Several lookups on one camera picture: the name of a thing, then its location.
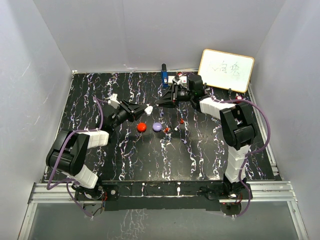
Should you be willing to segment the white earbud charging case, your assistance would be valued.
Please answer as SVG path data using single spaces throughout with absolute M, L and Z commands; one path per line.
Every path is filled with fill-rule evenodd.
M 148 105 L 147 108 L 144 109 L 144 112 L 146 113 L 147 116 L 150 116 L 153 112 L 153 106 Z

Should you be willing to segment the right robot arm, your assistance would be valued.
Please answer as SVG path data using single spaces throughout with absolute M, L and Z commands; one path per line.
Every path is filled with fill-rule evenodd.
M 205 84 L 200 75 L 187 78 L 187 86 L 173 82 L 164 95 L 156 101 L 158 107 L 176 108 L 180 102 L 189 102 L 198 112 L 220 120 L 222 134 L 228 145 L 227 167 L 223 175 L 223 194 L 233 199 L 245 184 L 245 162 L 250 147 L 258 135 L 250 114 L 250 106 L 245 101 L 216 100 L 206 93 Z

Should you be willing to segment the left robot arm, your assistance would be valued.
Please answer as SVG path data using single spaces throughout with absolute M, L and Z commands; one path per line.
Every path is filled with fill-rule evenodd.
M 104 147 L 115 128 L 126 121 L 137 121 L 143 114 L 151 115 L 150 104 L 137 104 L 126 100 L 106 101 L 115 108 L 105 116 L 101 106 L 102 100 L 94 97 L 100 113 L 98 127 L 84 130 L 61 130 L 46 157 L 47 167 L 52 169 L 46 189 L 51 190 L 61 183 L 72 183 L 80 193 L 97 200 L 103 195 L 99 177 L 85 165 L 87 150 Z

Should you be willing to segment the red earbud charging case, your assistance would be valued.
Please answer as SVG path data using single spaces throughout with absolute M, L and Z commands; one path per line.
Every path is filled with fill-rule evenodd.
M 147 130 L 147 125 L 143 122 L 140 122 L 137 124 L 137 131 L 140 132 L 140 133 L 143 133 Z

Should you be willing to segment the purple earbud charging case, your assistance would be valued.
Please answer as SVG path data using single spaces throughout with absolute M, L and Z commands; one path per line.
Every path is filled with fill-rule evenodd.
M 162 124 L 159 123 L 159 122 L 155 122 L 153 125 L 152 125 L 152 129 L 153 131 L 155 132 L 160 132 L 162 130 Z

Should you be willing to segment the blue black device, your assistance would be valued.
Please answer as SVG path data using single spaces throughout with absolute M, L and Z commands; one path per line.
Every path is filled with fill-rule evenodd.
M 167 73 L 167 65 L 163 63 L 161 65 L 161 80 L 162 80 L 162 86 L 168 87 L 168 73 Z

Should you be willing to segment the white pink cardboard box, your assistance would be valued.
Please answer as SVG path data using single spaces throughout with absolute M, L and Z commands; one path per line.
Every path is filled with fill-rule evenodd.
M 187 77 L 186 76 L 169 76 L 168 77 L 168 85 L 179 85 L 186 87 L 187 84 Z

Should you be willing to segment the red emergency stop button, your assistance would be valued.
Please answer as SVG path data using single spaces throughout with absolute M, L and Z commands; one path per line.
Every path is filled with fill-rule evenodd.
M 237 100 L 242 100 L 243 97 L 242 97 L 240 94 L 237 94 L 237 95 L 236 95 L 236 99 L 237 99 Z

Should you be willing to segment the black front base bar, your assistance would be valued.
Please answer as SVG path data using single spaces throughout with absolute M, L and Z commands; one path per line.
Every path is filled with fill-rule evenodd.
M 101 182 L 106 192 L 107 211 L 204 209 L 220 211 L 223 204 L 241 211 L 240 203 L 252 199 L 246 181 L 172 180 L 172 181 L 107 181 Z

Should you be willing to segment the white whiteboard with wooden frame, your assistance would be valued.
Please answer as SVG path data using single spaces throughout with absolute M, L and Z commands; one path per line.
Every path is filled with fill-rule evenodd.
M 234 92 L 248 90 L 255 59 L 212 49 L 204 49 L 198 75 L 208 86 Z

